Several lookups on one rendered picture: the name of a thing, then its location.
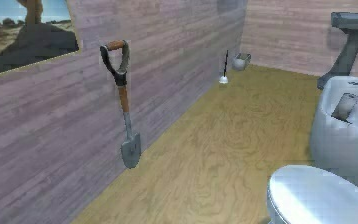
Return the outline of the grey metal bin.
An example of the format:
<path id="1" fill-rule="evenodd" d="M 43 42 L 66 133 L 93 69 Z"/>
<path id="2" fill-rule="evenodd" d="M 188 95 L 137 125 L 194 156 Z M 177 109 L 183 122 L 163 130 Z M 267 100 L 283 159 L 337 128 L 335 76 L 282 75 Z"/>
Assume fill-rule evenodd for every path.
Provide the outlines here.
<path id="1" fill-rule="evenodd" d="M 251 54 L 238 53 L 233 59 L 233 68 L 237 71 L 243 71 L 252 58 Z"/>

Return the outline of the white toilet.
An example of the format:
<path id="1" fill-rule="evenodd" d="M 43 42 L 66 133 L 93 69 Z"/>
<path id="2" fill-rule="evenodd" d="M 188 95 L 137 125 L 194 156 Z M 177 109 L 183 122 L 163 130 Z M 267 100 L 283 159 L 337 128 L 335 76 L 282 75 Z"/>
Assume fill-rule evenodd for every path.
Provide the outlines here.
<path id="1" fill-rule="evenodd" d="M 358 77 L 329 79 L 310 133 L 310 165 L 285 165 L 270 176 L 268 224 L 358 224 L 358 102 L 346 121 L 331 116 Z"/>

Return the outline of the grey toilet paper roll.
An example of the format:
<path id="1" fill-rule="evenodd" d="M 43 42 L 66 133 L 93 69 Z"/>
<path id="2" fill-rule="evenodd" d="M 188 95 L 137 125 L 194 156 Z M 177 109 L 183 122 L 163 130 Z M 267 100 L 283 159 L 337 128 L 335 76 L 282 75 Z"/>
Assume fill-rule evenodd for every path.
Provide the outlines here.
<path id="1" fill-rule="evenodd" d="M 358 102 L 358 96 L 353 93 L 344 93 L 335 107 L 332 117 L 346 121 Z"/>

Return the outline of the framed landscape picture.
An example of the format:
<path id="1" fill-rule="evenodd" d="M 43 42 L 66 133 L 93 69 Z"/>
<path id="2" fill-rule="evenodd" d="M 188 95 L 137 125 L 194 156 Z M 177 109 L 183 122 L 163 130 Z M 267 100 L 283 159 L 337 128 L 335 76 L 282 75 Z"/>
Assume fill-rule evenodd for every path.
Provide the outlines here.
<path id="1" fill-rule="evenodd" d="M 26 8 L 15 41 L 0 52 L 0 73 L 79 50 L 76 34 L 42 22 L 42 0 L 16 0 Z"/>

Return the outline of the grey pedestal sink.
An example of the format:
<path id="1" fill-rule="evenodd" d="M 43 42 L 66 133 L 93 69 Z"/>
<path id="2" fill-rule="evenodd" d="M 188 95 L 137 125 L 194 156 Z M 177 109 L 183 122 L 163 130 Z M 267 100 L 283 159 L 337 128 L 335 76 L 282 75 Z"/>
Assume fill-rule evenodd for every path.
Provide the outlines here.
<path id="1" fill-rule="evenodd" d="M 320 90 L 332 77 L 349 76 L 358 54 L 358 13 L 332 12 L 331 26 L 345 33 L 347 40 L 331 69 L 317 80 Z"/>

